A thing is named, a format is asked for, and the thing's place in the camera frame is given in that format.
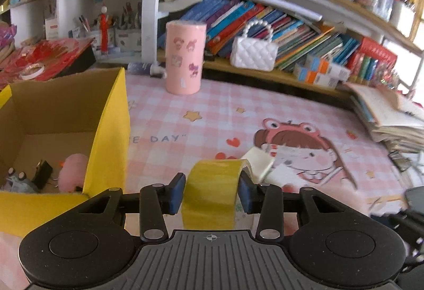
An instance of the pink cup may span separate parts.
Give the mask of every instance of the pink cup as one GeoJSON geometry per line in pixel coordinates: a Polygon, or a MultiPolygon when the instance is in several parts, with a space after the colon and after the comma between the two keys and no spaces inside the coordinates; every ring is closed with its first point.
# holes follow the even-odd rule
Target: pink cup
{"type": "Polygon", "coordinates": [[[170,21],[166,24],[166,90],[190,95],[200,89],[206,24],[196,21],[170,21]]]}

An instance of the yellow box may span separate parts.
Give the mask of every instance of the yellow box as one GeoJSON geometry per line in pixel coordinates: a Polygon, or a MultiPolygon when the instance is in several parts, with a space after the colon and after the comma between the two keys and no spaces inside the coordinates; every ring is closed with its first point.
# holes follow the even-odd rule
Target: yellow box
{"type": "Polygon", "coordinates": [[[107,188],[125,183],[130,120],[124,69],[91,70],[47,82],[22,81],[0,92],[0,185],[13,167],[32,178],[43,159],[57,178],[60,163],[84,153],[82,193],[0,191],[0,231],[31,230],[107,188]]]}

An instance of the brown hair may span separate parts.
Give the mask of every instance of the brown hair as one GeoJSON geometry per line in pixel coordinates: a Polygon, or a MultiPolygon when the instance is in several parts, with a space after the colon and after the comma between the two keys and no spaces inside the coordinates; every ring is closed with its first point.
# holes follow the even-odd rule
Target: brown hair
{"type": "MultiPolygon", "coordinates": [[[[268,136],[268,130],[257,131],[254,137],[255,146],[257,146],[258,148],[261,148],[263,144],[266,144],[267,136],[268,136]]],[[[358,189],[358,185],[353,179],[353,176],[351,175],[351,173],[347,170],[346,166],[344,165],[333,143],[330,142],[327,138],[324,138],[321,136],[319,136],[319,139],[321,139],[323,143],[320,143],[317,138],[314,138],[308,135],[307,133],[303,133],[301,131],[285,130],[285,131],[278,132],[272,138],[271,144],[285,145],[287,147],[292,147],[292,148],[308,148],[308,149],[322,149],[322,150],[332,149],[337,155],[337,160],[334,162],[335,167],[336,168],[342,167],[344,172],[346,173],[346,178],[355,186],[355,189],[358,189]]]]}

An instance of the white tube light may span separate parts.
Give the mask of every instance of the white tube light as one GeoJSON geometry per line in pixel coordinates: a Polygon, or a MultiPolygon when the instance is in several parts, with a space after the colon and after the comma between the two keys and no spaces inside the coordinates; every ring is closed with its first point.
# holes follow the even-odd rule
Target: white tube light
{"type": "Polygon", "coordinates": [[[252,0],[252,1],[263,3],[263,4],[269,4],[270,6],[273,6],[275,8],[280,8],[283,10],[289,10],[294,12],[295,14],[304,16],[305,18],[308,18],[312,21],[320,21],[322,19],[322,15],[315,13],[312,10],[300,7],[297,4],[290,3],[284,0],[252,0]]]}

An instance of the quilted handbag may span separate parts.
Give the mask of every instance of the quilted handbag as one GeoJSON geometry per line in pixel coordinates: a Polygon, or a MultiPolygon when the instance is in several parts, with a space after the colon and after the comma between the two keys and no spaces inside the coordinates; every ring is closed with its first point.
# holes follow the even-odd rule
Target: quilted handbag
{"type": "Polygon", "coordinates": [[[277,58],[278,45],[272,42],[274,30],[271,25],[263,20],[249,22],[241,37],[237,37],[233,43],[230,62],[232,66],[244,69],[271,71],[277,58]],[[264,26],[269,36],[265,40],[248,38],[247,33],[254,25],[264,26]]]}

